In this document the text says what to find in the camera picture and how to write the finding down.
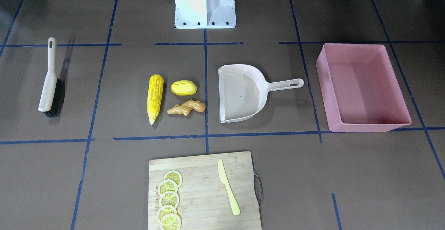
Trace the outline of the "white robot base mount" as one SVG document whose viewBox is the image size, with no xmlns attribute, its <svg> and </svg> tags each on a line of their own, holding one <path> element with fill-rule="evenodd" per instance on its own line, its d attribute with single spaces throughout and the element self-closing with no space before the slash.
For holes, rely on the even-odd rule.
<svg viewBox="0 0 445 230">
<path fill-rule="evenodd" d="M 175 0 L 176 29 L 236 27 L 235 0 Z"/>
</svg>

